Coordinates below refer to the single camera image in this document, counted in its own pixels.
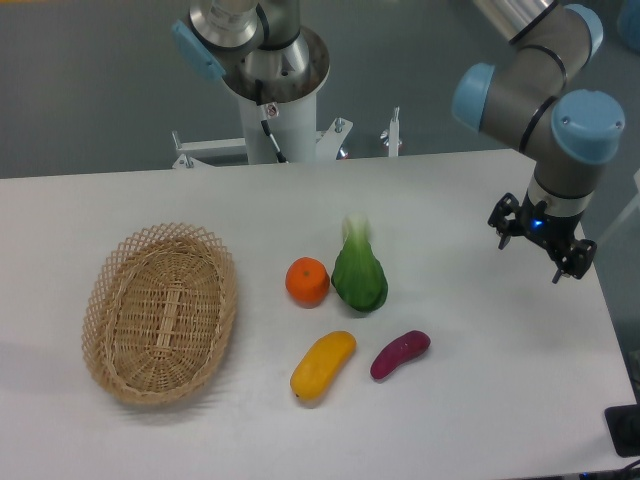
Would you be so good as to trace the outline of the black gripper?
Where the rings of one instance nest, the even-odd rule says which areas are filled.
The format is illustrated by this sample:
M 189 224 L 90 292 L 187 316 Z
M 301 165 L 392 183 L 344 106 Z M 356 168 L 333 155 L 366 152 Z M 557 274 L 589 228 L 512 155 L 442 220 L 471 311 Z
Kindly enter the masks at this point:
M 557 284 L 561 277 L 582 279 L 597 252 L 595 241 L 575 239 L 581 217 L 582 212 L 572 216 L 551 215 L 532 204 L 528 196 L 520 204 L 513 194 L 506 193 L 494 206 L 488 225 L 499 236 L 499 250 L 519 235 L 543 248 L 556 265 L 552 283 Z

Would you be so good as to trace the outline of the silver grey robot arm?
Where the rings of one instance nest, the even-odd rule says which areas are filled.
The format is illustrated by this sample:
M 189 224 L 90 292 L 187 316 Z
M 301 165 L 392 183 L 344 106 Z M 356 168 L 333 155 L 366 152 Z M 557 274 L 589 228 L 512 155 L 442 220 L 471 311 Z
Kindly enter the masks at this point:
M 453 95 L 453 116 L 535 162 L 522 199 L 503 196 L 489 224 L 502 243 L 524 237 L 558 276 L 581 278 L 597 251 L 576 227 L 625 127 L 619 103 L 570 80 L 603 40 L 599 17 L 555 1 L 481 1 L 478 9 L 515 48 L 504 70 L 472 66 Z M 334 161 L 350 126 L 316 130 L 316 95 L 329 73 L 323 40 L 296 1 L 195 1 L 172 27 L 182 57 L 238 100 L 252 163 Z

